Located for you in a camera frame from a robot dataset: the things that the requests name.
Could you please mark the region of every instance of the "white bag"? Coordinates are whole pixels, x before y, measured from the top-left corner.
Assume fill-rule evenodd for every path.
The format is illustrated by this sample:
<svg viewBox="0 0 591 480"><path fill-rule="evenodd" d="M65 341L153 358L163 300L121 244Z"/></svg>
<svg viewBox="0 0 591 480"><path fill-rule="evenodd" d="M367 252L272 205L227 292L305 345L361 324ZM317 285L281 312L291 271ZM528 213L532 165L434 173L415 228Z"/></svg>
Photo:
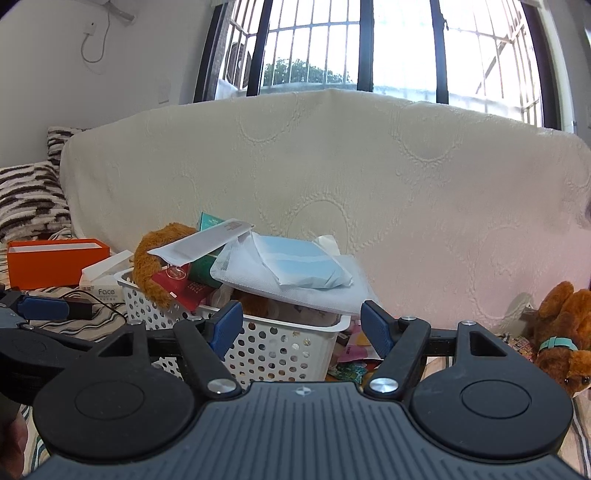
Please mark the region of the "white bag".
<svg viewBox="0 0 591 480"><path fill-rule="evenodd" d="M243 235L226 244L213 263L210 273L222 283L255 295L325 312L359 315L365 300L378 303L378 299L355 257L340 255L337 259L353 278L350 287L317 290L281 286L273 273L263 264L252 236Z"/></svg>

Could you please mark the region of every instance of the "white plastic basket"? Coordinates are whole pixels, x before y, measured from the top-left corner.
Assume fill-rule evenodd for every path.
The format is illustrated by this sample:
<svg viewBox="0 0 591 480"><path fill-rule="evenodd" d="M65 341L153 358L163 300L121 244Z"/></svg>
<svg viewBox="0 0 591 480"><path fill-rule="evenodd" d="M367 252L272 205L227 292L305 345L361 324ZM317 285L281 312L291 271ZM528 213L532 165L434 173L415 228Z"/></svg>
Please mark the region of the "white plastic basket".
<svg viewBox="0 0 591 480"><path fill-rule="evenodd" d="M172 328L175 322L195 317L209 318L218 309L199 306L195 315L173 302L168 310L148 300L131 280L132 269L115 274L123 287L128 322L144 322L148 330ZM259 317L244 316L236 341L224 364L241 385L251 381L324 381L336 336L349 327L351 317L341 315L330 327L299 325ZM174 358L160 359L158 365L180 376Z"/></svg>

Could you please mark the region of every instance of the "green box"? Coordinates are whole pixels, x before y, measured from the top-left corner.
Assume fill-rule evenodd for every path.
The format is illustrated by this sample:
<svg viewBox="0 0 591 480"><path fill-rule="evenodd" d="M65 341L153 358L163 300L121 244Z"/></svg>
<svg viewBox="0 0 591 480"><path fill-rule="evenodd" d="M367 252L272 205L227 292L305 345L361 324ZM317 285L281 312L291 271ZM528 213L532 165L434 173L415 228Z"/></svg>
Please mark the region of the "green box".
<svg viewBox="0 0 591 480"><path fill-rule="evenodd" d="M221 218L214 217L208 213L201 212L201 219L199 220L199 231L207 230L210 227L222 223L224 220ZM222 283L215 280L210 270L212 269L213 263L216 261L218 254L222 251L222 248L205 255L205 257L198 258L191 263L189 268L189 280L203 285L208 285L213 288L219 288Z"/></svg>

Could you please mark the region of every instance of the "white cord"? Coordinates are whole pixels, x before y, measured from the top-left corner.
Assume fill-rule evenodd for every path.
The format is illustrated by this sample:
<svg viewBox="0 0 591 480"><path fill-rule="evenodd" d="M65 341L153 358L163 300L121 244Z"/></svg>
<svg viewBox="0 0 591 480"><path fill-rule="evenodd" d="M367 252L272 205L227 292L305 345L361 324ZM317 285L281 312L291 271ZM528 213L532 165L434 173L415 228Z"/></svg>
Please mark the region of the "white cord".
<svg viewBox="0 0 591 480"><path fill-rule="evenodd" d="M84 45L86 44L86 40L88 40L88 37L90 37L90 34L87 33L86 36L84 37L84 40L82 40L82 45L80 46L80 55L82 55L82 60L84 60L86 63L99 63L103 59L103 57L105 56L105 43L107 41L107 33L109 33L110 28L111 28L111 11L107 7L107 29L105 30L105 36L103 37L103 49L100 52L100 57L98 60L89 60L84 56Z"/></svg>

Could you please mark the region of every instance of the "white sofa cover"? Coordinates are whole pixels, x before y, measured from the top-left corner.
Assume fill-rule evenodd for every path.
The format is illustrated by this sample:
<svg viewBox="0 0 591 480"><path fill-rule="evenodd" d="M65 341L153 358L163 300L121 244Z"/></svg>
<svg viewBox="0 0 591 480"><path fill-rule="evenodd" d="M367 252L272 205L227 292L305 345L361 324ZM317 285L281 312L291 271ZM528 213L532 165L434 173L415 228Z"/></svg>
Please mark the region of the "white sofa cover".
<svg viewBox="0 0 591 480"><path fill-rule="evenodd" d="M200 212L333 234L383 306L499 330L591 277L591 151L498 116L325 90L171 106L75 135L74 232L114 250Z"/></svg>

